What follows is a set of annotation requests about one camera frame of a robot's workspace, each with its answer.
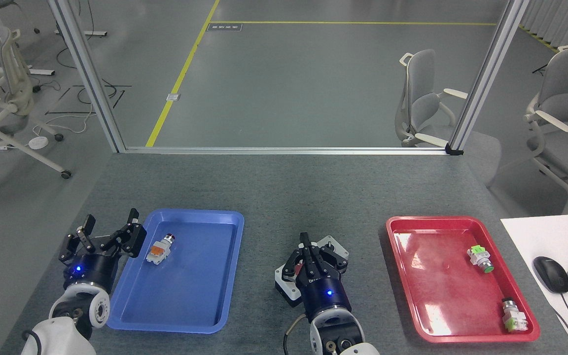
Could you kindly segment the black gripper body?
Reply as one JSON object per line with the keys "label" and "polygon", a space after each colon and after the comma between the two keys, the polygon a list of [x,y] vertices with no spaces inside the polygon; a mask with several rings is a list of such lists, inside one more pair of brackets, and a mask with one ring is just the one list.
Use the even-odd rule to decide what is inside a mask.
{"label": "black gripper body", "polygon": [[76,257],[72,265],[65,268],[65,288],[72,284],[91,284],[110,294],[118,261],[118,255],[84,254]]}
{"label": "black gripper body", "polygon": [[300,287],[302,301],[308,317],[332,308],[343,308],[351,312],[352,307],[345,288],[338,278],[320,278]]}

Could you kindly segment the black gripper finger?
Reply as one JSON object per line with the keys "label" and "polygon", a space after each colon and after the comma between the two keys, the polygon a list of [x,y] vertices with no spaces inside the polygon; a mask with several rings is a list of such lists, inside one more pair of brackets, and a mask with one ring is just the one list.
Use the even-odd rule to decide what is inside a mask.
{"label": "black gripper finger", "polygon": [[96,219],[93,215],[87,215],[83,225],[78,227],[74,234],[65,236],[58,258],[61,262],[72,260],[76,256],[80,244],[83,245],[82,252],[94,253],[96,251],[96,247],[90,238],[95,222]]}
{"label": "black gripper finger", "polygon": [[138,257],[147,234],[138,218],[139,211],[136,208],[131,208],[127,223],[122,228],[113,232],[107,238],[101,237],[103,239],[101,240],[101,250],[104,252],[116,247],[117,251],[114,251],[113,254],[122,250],[130,257]]}
{"label": "black gripper finger", "polygon": [[284,281],[311,283],[314,281],[314,245],[307,232],[300,233],[302,247],[298,247],[284,264]]}
{"label": "black gripper finger", "polygon": [[334,243],[313,246],[313,262],[317,269],[313,276],[334,280],[341,280],[341,276],[349,266],[347,257],[338,253]]}

